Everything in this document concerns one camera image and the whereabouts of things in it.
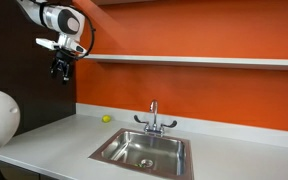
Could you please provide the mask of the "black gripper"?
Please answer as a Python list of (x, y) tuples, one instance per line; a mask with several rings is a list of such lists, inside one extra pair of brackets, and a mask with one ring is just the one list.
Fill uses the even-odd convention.
[(67, 84), (70, 80), (69, 69), (72, 60), (73, 58), (70, 57), (66, 51), (57, 51), (50, 69), (51, 78), (55, 79), (57, 77), (57, 71), (61, 71), (63, 72), (62, 84)]

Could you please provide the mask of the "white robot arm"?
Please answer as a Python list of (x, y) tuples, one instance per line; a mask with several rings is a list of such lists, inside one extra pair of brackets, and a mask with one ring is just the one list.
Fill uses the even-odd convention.
[(72, 62), (79, 59), (77, 53), (86, 55), (88, 51), (79, 42), (84, 29), (85, 16), (73, 7), (49, 4), (46, 0), (16, 0), (26, 17), (37, 25), (59, 33), (57, 41), (37, 38), (36, 43), (55, 51), (50, 67), (53, 78), (63, 73), (66, 84), (72, 75)]

